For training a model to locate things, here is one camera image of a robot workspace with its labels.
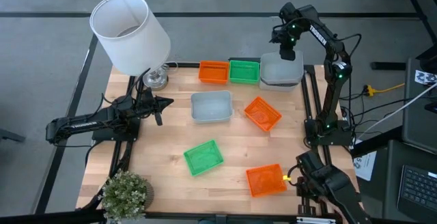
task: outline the table lamp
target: table lamp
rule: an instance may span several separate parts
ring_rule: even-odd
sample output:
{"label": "table lamp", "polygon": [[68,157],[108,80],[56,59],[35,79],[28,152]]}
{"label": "table lamp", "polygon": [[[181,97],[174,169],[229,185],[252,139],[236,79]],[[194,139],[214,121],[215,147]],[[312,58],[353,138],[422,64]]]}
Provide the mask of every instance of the table lamp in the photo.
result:
{"label": "table lamp", "polygon": [[122,73],[144,75],[152,89],[167,85],[162,65],[170,54],[170,38],[144,0],[103,0],[89,19],[113,65]]}

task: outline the orange tray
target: orange tray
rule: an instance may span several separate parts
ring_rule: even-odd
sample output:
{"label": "orange tray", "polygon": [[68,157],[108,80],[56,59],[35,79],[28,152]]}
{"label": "orange tray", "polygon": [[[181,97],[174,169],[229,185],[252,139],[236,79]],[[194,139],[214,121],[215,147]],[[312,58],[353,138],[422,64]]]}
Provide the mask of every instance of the orange tray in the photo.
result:
{"label": "orange tray", "polygon": [[252,122],[255,122],[265,132],[272,130],[282,117],[279,111],[271,107],[261,97],[254,99],[244,112]]}
{"label": "orange tray", "polygon": [[199,79],[204,83],[226,84],[229,62],[200,61]]}
{"label": "orange tray", "polygon": [[252,197],[281,193],[287,190],[279,164],[246,170]]}

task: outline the green tray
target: green tray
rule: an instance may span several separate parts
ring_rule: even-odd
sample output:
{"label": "green tray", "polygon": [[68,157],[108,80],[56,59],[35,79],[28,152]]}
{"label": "green tray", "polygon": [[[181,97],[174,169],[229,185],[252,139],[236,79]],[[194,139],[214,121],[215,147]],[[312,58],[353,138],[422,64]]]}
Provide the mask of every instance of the green tray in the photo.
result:
{"label": "green tray", "polygon": [[223,163],[216,141],[211,140],[184,152],[192,176],[198,176]]}
{"label": "green tray", "polygon": [[259,63],[231,60],[229,80],[232,83],[257,84],[259,81]]}

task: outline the wooden tabletop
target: wooden tabletop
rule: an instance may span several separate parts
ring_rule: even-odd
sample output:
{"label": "wooden tabletop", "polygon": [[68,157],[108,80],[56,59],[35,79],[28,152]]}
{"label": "wooden tabletop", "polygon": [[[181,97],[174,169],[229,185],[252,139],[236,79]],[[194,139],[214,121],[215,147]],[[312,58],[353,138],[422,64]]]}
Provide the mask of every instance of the wooden tabletop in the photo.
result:
{"label": "wooden tabletop", "polygon": [[[141,131],[134,143],[129,170],[148,179],[155,190],[150,212],[228,213],[228,214],[297,214],[301,198],[287,183],[287,191],[253,198],[246,180],[246,170],[278,163],[286,174],[296,164],[296,156],[308,149],[303,144],[303,121],[306,118],[302,87],[292,92],[260,90],[257,85],[201,83],[198,68],[179,68],[169,72],[168,86],[154,95],[175,101],[162,114],[163,126],[154,117],[141,121]],[[326,82],[322,66],[315,66],[320,98],[325,97]],[[308,79],[311,104],[313,95]],[[129,77],[112,69],[107,86],[109,100],[123,96]],[[229,90],[233,95],[234,116],[229,122],[195,124],[191,117],[191,94]],[[270,131],[263,132],[244,114],[254,98],[261,96],[282,114]],[[215,139],[225,162],[199,176],[191,176],[183,153],[201,143]],[[77,207],[84,206],[106,180],[114,142],[105,141],[89,155]],[[346,172],[355,188],[358,184],[351,156],[340,146],[331,146],[333,164]],[[295,170],[295,182],[300,173]]]}

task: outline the yellow cable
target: yellow cable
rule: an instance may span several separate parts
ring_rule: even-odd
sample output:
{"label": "yellow cable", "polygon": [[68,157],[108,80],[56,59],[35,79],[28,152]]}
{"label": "yellow cable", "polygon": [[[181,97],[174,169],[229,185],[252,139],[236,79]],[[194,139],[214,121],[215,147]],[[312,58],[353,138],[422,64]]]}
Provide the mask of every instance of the yellow cable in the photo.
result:
{"label": "yellow cable", "polygon": [[399,87],[403,87],[404,85],[405,85],[405,83],[402,83],[402,84],[399,84],[399,85],[396,85],[396,86],[394,86],[394,87],[390,87],[390,88],[387,88],[387,89],[384,89],[384,90],[374,90],[374,92],[375,92],[375,93],[388,92],[388,91],[391,91],[391,90],[393,90],[393,89],[396,89],[396,88],[399,88]]}

